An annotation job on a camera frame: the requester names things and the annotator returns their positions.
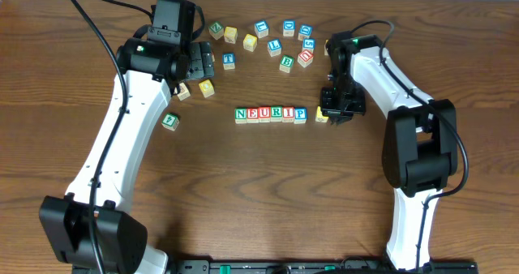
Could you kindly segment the yellow S block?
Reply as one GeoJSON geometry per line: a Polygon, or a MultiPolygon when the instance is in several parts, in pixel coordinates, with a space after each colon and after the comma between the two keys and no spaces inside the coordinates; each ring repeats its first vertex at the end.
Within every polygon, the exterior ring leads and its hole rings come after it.
{"type": "Polygon", "coordinates": [[[322,122],[322,123],[326,123],[328,121],[328,116],[323,115],[320,106],[318,106],[316,109],[315,120],[317,122],[322,122]]]}

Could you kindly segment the blue P block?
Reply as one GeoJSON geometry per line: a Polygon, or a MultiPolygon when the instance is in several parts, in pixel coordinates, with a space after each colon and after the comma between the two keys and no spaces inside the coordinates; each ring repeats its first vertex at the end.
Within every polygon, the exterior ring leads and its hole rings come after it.
{"type": "Polygon", "coordinates": [[[304,124],[307,122],[307,109],[297,107],[294,109],[294,124],[304,124]]]}

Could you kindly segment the red I block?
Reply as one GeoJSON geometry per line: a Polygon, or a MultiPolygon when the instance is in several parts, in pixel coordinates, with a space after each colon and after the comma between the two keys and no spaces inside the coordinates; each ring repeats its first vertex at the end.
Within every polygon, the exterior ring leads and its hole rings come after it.
{"type": "Polygon", "coordinates": [[[282,121],[283,122],[294,122],[295,109],[292,106],[282,108],[282,121]]]}

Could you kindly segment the green N block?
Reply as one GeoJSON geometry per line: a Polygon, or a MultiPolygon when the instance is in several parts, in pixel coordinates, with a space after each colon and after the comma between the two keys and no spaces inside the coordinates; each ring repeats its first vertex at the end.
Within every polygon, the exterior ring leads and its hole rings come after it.
{"type": "Polygon", "coordinates": [[[247,124],[247,109],[236,108],[234,110],[234,121],[236,124],[247,124]]]}

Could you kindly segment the green R block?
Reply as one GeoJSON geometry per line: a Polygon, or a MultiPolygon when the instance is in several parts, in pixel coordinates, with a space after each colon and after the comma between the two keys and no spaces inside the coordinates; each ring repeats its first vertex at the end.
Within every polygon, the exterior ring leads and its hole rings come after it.
{"type": "Polygon", "coordinates": [[[270,122],[282,122],[283,119],[283,107],[282,106],[271,106],[270,107],[270,122]]]}

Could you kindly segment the red E block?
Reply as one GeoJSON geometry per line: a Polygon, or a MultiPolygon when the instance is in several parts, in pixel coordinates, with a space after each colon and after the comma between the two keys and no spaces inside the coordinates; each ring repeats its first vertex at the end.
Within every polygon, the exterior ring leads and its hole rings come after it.
{"type": "Polygon", "coordinates": [[[247,123],[258,123],[259,120],[259,109],[247,108],[247,123]]]}

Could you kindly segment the red u block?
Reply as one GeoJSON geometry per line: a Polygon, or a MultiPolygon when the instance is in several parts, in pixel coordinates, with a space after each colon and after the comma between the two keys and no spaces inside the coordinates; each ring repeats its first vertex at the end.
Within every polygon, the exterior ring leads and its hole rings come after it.
{"type": "Polygon", "coordinates": [[[298,55],[298,64],[303,68],[306,68],[311,65],[313,59],[314,54],[308,49],[305,49],[298,55]]]}
{"type": "Polygon", "coordinates": [[[258,108],[259,122],[271,122],[271,107],[263,106],[258,108]]]}

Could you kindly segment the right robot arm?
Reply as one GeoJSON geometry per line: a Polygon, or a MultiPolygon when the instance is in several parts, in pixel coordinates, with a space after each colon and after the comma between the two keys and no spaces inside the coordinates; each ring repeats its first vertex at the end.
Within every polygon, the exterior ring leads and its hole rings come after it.
{"type": "Polygon", "coordinates": [[[382,166],[394,191],[386,255],[396,270],[423,271],[431,260],[428,242],[436,204],[457,171],[453,103],[436,101],[413,85],[376,35],[339,32],[325,50],[332,86],[321,91],[321,113],[334,124],[348,122],[365,114],[368,96],[383,113],[382,166]]]}

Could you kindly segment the yellow block centre left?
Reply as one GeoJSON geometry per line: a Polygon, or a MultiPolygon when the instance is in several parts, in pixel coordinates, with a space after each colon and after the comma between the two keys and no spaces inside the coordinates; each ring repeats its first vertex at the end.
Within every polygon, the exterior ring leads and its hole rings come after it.
{"type": "Polygon", "coordinates": [[[208,98],[215,94],[214,86],[210,79],[206,79],[199,83],[200,91],[202,92],[204,98],[208,98]]]}

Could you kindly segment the yellow block top row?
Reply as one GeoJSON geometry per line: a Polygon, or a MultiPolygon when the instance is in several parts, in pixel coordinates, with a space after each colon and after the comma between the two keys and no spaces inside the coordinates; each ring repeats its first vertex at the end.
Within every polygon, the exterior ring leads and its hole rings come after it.
{"type": "Polygon", "coordinates": [[[227,26],[224,31],[224,40],[226,43],[235,44],[238,38],[238,30],[234,27],[227,26]]]}

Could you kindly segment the yellow K block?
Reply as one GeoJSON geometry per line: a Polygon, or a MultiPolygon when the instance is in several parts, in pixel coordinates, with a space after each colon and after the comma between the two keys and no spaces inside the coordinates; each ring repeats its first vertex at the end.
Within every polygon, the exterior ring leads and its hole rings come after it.
{"type": "Polygon", "coordinates": [[[329,56],[329,53],[328,53],[328,39],[325,41],[325,44],[324,44],[324,55],[325,56],[329,56]]]}

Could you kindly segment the red U block tilted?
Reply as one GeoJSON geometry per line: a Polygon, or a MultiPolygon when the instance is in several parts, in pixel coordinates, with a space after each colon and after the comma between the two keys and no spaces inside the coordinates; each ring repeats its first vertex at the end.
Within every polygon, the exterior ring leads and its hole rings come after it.
{"type": "Polygon", "coordinates": [[[306,68],[311,65],[313,59],[314,54],[308,49],[305,49],[298,55],[298,64],[303,68],[306,68]]]}

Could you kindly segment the green 4 block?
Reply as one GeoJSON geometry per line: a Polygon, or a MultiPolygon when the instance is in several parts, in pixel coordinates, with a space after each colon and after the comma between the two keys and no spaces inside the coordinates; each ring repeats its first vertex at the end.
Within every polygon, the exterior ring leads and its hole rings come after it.
{"type": "Polygon", "coordinates": [[[167,113],[161,120],[161,125],[170,131],[176,131],[178,125],[180,123],[180,119],[178,115],[173,113],[167,113]]]}

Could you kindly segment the green B block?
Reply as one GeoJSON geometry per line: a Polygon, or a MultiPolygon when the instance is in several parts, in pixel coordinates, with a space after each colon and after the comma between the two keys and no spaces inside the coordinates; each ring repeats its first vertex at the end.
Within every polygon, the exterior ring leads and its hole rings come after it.
{"type": "Polygon", "coordinates": [[[280,61],[279,70],[290,73],[294,66],[294,58],[289,55],[283,55],[280,61]]]}

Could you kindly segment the blue D block tilted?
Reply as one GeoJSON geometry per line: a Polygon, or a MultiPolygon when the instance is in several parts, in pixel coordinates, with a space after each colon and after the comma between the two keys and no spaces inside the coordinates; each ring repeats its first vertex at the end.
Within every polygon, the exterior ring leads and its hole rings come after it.
{"type": "Polygon", "coordinates": [[[307,24],[302,24],[298,31],[298,40],[304,41],[305,39],[309,39],[311,37],[313,31],[313,27],[307,24]]]}

